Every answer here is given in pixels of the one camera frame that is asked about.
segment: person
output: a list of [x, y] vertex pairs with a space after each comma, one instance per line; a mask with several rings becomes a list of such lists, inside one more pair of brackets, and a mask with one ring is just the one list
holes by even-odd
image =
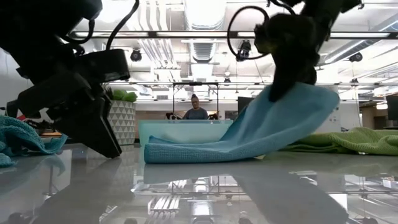
[[188, 110], [182, 119], [207, 119], [207, 111], [199, 106], [199, 98], [193, 94], [191, 97], [192, 109]]

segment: microfiber cloth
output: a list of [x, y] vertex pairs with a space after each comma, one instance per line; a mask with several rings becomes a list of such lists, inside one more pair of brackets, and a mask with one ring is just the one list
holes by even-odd
[[343, 133], [312, 134], [284, 150], [398, 156], [398, 130], [353, 128]]
[[178, 144], [151, 136], [144, 148], [145, 162], [225, 162], [277, 151], [316, 131], [340, 100], [331, 90], [304, 83], [276, 103], [268, 100], [269, 92], [268, 86], [217, 142]]
[[51, 155], [61, 149], [67, 136], [43, 142], [35, 129], [8, 116], [0, 116], [0, 167], [15, 164], [12, 156]]

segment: dark shirt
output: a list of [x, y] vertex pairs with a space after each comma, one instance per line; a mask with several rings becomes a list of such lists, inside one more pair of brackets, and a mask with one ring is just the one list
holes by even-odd
[[182, 119], [207, 119], [207, 111], [203, 108], [188, 110]]

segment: metal frame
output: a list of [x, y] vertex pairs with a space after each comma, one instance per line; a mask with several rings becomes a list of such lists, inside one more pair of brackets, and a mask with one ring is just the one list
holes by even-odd
[[[112, 31], [94, 31], [92, 39], [107, 39]], [[70, 37], [84, 39], [88, 31], [73, 31]], [[231, 31], [231, 39], [254, 39], [254, 32]], [[115, 39], [226, 39], [226, 31], [119, 31]], [[335, 40], [397, 40], [398, 32], [331, 32]]]
[[[215, 85], [217, 87], [217, 117], [218, 117], [218, 113], [219, 113], [219, 108], [218, 108], [218, 90], [220, 89], [220, 84], [218, 82], [173, 82], [173, 113], [175, 112], [175, 97], [174, 95], [180, 91], [185, 85], [189, 85], [189, 86], [202, 86], [202, 85], [207, 85], [210, 88], [210, 85]], [[181, 85], [181, 88], [179, 88], [177, 90], [177, 92], [175, 91], [175, 86], [176, 85]]]

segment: teal towel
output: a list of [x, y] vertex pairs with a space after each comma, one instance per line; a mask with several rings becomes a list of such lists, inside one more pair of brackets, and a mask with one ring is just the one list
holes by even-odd
[[65, 144], [67, 136], [43, 142], [35, 129], [8, 116], [0, 116], [0, 167], [13, 166], [12, 156], [51, 155]]
[[269, 92], [270, 86], [252, 100], [218, 142], [178, 144], [151, 136], [145, 162], [225, 162], [277, 151], [316, 131], [340, 100], [331, 90], [304, 83], [276, 103], [268, 100]]

